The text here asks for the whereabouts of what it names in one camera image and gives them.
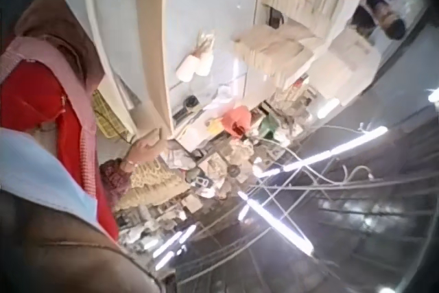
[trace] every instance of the red scarf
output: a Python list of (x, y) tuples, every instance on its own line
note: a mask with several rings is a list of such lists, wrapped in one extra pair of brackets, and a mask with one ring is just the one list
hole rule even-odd
[[(0, 86), (1, 123), (27, 131), (46, 121), (58, 127), (58, 159), (81, 188), (81, 124), (64, 89), (50, 69), (39, 62), (20, 62)], [(118, 228), (96, 171), (97, 220), (115, 240)]]

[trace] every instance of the pink trim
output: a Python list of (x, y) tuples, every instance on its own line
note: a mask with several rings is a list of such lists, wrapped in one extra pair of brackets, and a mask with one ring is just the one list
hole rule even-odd
[(30, 37), (15, 38), (0, 57), (0, 83), (22, 60), (35, 60), (48, 67), (62, 85), (81, 123), (80, 154), (84, 190), (96, 196), (96, 122), (91, 100), (64, 56), (52, 45)]

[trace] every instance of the patterned sleeve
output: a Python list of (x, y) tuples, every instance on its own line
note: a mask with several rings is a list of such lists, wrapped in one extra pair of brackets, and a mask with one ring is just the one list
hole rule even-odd
[(114, 159), (105, 162), (99, 167), (102, 185), (111, 207), (117, 204), (131, 186), (131, 173), (122, 171), (120, 168), (121, 162), (121, 159)]

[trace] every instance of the light blue fabric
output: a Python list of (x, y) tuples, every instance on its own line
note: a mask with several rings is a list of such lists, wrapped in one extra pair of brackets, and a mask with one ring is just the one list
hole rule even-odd
[(97, 202), (28, 134), (0, 128), (0, 191), (97, 223)]

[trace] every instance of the bracelet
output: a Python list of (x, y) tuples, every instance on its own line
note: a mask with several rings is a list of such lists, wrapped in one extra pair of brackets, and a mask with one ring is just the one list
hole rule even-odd
[(138, 163), (134, 163), (133, 161), (129, 161), (128, 159), (125, 159), (125, 162), (127, 162), (128, 164), (134, 166), (134, 168), (137, 168), (139, 166)]

